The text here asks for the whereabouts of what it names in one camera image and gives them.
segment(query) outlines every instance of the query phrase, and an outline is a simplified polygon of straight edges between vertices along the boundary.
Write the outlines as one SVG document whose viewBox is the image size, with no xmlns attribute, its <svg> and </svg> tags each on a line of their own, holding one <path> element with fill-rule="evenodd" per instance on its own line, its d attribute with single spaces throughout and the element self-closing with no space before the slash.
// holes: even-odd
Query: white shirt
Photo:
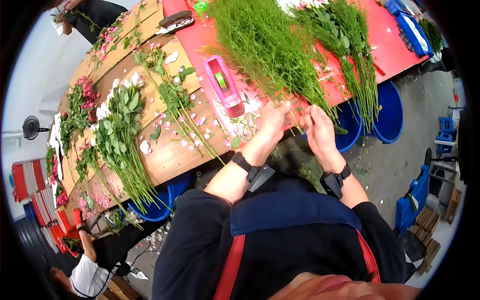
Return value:
<svg viewBox="0 0 480 300">
<path fill-rule="evenodd" d="M 73 268 L 69 279 L 75 293 L 86 298 L 81 293 L 90 297 L 103 294 L 112 277 L 111 272 L 99 267 L 97 263 L 83 254 L 78 265 Z"/>
</svg>

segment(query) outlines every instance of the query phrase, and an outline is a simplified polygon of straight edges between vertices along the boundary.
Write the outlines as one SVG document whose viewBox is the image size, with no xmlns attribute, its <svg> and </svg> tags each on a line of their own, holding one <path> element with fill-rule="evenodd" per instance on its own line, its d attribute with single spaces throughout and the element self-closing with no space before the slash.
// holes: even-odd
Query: white wall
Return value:
<svg viewBox="0 0 480 300">
<path fill-rule="evenodd" d="M 137 0 L 110 0 L 129 9 Z M 21 130 L 26 117 L 38 118 L 42 127 L 53 121 L 60 100 L 68 82 L 90 43 L 73 29 L 69 36 L 58 36 L 52 25 L 53 12 L 45 12 L 38 19 L 26 40 L 12 73 L 2 116 L 2 131 Z M 2 135 L 1 159 L 2 176 L 12 217 L 24 214 L 23 208 L 13 200 L 8 176 L 12 163 L 44 157 L 47 152 L 47 134 L 40 133 L 33 141 L 22 140 L 22 146 L 15 145 L 12 135 Z"/>
</svg>

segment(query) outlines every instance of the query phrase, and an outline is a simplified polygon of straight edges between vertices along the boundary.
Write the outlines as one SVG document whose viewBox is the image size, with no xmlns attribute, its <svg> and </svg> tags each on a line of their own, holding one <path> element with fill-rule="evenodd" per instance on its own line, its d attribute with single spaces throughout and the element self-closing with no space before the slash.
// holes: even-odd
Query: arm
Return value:
<svg viewBox="0 0 480 300">
<path fill-rule="evenodd" d="M 289 102 L 281 104 L 279 107 L 275 107 L 273 102 L 269 102 L 261 110 L 262 126 L 241 149 L 243 157 L 250 165 L 262 166 L 265 163 L 278 141 L 283 137 L 282 127 L 285 123 L 285 115 L 289 111 Z M 247 171 L 230 161 L 213 177 L 204 191 L 234 204 L 247 191 L 249 183 L 246 177 Z"/>
<path fill-rule="evenodd" d="M 67 21 L 63 20 L 62 21 L 62 26 L 63 26 L 63 34 L 68 36 L 70 33 L 72 33 L 72 25 L 68 23 Z"/>
<path fill-rule="evenodd" d="M 72 212 L 73 221 L 77 225 L 77 229 L 83 226 L 81 211 L 78 208 L 75 208 Z M 90 258 L 93 262 L 96 261 L 96 252 L 93 248 L 92 240 L 90 239 L 90 235 L 86 233 L 84 230 L 80 230 L 79 232 L 80 240 L 82 241 L 82 245 L 84 247 L 85 255 Z"/>
<path fill-rule="evenodd" d="M 336 148 L 333 123 L 327 114 L 318 106 L 310 106 L 305 110 L 300 124 L 304 126 L 308 145 L 324 172 L 340 173 L 346 161 Z M 340 201 L 349 208 L 368 202 L 367 194 L 353 174 L 343 181 L 342 193 Z"/>
</svg>

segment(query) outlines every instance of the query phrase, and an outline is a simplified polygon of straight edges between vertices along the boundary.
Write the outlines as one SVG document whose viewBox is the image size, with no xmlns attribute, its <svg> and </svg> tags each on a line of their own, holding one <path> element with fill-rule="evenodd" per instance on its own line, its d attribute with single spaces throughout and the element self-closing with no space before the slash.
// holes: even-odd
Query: blue bucket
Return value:
<svg viewBox="0 0 480 300">
<path fill-rule="evenodd" d="M 392 81 L 385 81 L 377 86 L 378 105 L 382 110 L 378 113 L 378 121 L 374 117 L 373 132 L 368 136 L 377 137 L 384 144 L 398 140 L 403 130 L 402 98 Z"/>
<path fill-rule="evenodd" d="M 360 102 L 357 100 L 357 107 L 360 107 Z M 340 126 L 345 128 L 347 134 L 335 134 L 335 145 L 340 153 L 343 153 L 350 149 L 359 139 L 363 119 L 361 112 L 357 112 L 357 109 L 352 103 L 341 103 L 338 105 L 341 112 L 338 113 L 338 121 Z"/>
<path fill-rule="evenodd" d="M 170 179 L 169 181 L 162 183 L 161 185 L 155 188 L 157 192 L 157 197 L 160 198 L 168 207 L 173 208 L 173 203 L 175 199 L 182 195 L 187 189 L 188 185 L 192 181 L 193 171 L 185 172 L 177 177 Z M 160 209 L 155 204 L 146 206 L 144 203 L 144 208 L 147 210 L 146 215 L 140 212 L 135 203 L 132 200 L 128 201 L 128 206 L 131 208 L 137 215 L 142 217 L 147 221 L 158 222 L 165 219 L 170 215 L 170 210 L 165 207 L 158 199 L 154 198 L 157 202 Z"/>
</svg>

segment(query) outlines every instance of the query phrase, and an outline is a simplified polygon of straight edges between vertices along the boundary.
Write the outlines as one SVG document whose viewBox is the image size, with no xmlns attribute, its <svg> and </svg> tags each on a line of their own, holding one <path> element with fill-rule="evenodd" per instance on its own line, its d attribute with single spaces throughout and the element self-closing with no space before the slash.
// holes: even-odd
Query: wrist strap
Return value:
<svg viewBox="0 0 480 300">
<path fill-rule="evenodd" d="M 87 228 L 85 228 L 85 226 L 80 226 L 80 227 L 78 228 L 78 232 L 80 232 L 80 230 L 83 230 L 83 231 L 85 231 L 86 233 L 88 233 L 88 230 L 87 230 Z"/>
</svg>

